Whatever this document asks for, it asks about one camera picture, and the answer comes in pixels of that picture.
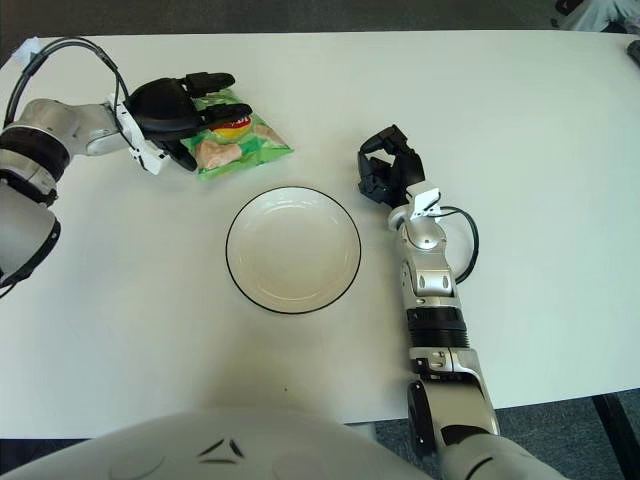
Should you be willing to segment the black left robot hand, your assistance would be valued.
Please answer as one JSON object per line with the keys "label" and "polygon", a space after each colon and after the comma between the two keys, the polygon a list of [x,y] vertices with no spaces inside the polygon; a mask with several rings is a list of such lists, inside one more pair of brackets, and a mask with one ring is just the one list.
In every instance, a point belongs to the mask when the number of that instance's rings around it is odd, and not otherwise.
{"label": "black left robot hand", "polygon": [[199,110],[194,101],[234,83],[235,78],[229,73],[199,72],[183,78],[160,78],[137,88],[124,105],[145,139],[166,151],[181,167],[194,171],[196,159],[182,141],[204,130],[243,120],[252,113],[244,103]]}

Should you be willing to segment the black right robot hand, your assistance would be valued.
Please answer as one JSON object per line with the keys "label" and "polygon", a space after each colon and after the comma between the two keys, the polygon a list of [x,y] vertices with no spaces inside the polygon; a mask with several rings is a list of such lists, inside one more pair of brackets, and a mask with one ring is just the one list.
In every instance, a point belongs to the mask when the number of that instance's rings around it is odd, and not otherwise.
{"label": "black right robot hand", "polygon": [[358,151],[357,164],[360,193],[391,208],[407,204],[408,187],[425,180],[420,156],[396,125],[367,139]]}

